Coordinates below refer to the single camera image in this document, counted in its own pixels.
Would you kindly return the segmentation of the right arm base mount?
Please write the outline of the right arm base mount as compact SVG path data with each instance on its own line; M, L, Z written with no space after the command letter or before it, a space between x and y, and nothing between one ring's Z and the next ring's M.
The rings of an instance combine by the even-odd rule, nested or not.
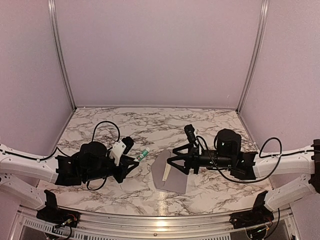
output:
M252 227L274 220L273 212L265 207L265 197L268 191L259 193L249 210L234 212L230 215L229 222L234 229Z

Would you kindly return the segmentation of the green white glue stick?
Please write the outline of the green white glue stick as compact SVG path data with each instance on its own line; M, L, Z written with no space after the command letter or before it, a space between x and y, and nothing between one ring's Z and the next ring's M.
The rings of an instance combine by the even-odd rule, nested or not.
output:
M150 152L150 148L146 147L136 158L135 161L140 162L142 161Z

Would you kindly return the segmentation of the cream paper letter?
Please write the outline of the cream paper letter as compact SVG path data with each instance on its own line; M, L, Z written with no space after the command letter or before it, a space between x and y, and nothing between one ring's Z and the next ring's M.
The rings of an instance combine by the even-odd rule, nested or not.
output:
M168 163L165 165L164 168L164 172L163 172L163 176L162 176L162 181L165 182L169 176L171 170L171 165L169 165Z

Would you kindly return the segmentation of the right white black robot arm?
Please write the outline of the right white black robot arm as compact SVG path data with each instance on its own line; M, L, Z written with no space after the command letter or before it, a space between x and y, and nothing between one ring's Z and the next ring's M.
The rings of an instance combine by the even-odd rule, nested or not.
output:
M253 184L272 175L300 174L300 177L272 191L260 193L248 212L247 219L258 224L267 213L303 197L320 192L320 141L304 148L277 153L242 152L242 137L231 129L220 130L213 140L213 150L201 136L196 136L192 125L184 128L188 144L172 150L173 156L166 160L163 179L175 168L185 175L190 170L195 174L201 167L222 173L228 170L228 181L238 184Z

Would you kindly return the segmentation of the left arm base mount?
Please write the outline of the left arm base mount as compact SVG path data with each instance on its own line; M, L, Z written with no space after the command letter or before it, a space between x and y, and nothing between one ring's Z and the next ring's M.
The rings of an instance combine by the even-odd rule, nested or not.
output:
M75 210L68 210L58 207L56 195L44 190L44 207L37 211L36 217L40 220L55 224L52 233L59 228L69 227L69 234L65 240L69 240L73 234L73 228L76 228L79 222L80 213Z

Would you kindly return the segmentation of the grey envelope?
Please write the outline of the grey envelope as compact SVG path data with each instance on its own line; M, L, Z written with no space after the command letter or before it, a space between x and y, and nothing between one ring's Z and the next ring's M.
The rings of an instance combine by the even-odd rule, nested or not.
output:
M187 189L188 177L178 169L171 166L167 180L162 181L167 159L175 156L170 150L163 150L151 165L152 179L157 190L184 195Z

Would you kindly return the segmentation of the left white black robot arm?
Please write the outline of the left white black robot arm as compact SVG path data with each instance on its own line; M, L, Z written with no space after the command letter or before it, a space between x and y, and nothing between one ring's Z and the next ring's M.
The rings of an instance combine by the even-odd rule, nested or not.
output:
M20 199L31 209L41 211L53 223L63 219L54 193L39 190L20 179L35 178L57 186L80 186L93 180L114 177L122 183L139 162L127 156L130 150L122 141L111 149L97 141L85 143L72 156L54 153L51 156L26 156L7 146L0 148L0 190Z

